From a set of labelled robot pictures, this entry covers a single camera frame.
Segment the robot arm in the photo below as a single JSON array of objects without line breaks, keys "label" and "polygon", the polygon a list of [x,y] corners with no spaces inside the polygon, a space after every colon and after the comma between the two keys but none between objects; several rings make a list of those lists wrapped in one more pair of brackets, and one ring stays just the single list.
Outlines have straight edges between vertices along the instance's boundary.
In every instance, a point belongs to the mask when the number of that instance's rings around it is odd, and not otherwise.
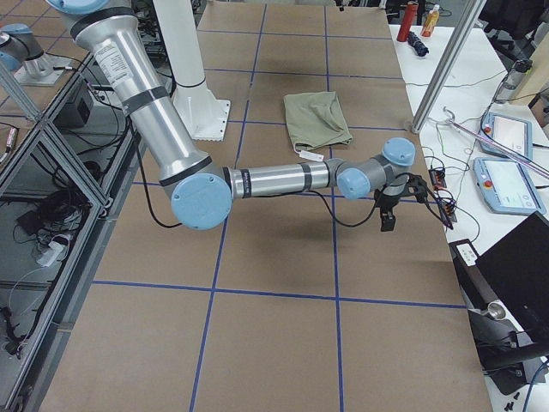
[{"label": "robot arm", "polygon": [[221,224],[236,199],[319,194],[337,187],[347,199],[373,193],[384,232],[394,228],[393,208],[403,197],[428,204],[432,193],[410,172],[416,150],[404,137],[389,139],[380,154],[353,163],[342,159],[231,169],[217,167],[192,142],[183,120],[150,62],[128,1],[52,1],[76,44],[93,53],[122,111],[160,167],[160,184],[181,224],[207,230]]}]

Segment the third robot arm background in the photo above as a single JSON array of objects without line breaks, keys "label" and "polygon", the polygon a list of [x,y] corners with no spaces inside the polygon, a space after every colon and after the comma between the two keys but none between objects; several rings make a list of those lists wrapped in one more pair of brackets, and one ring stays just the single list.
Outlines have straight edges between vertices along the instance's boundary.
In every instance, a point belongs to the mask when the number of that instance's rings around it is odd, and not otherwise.
[{"label": "third robot arm background", "polygon": [[25,24],[1,27],[1,62],[21,85],[53,86],[72,61],[47,54]]}]

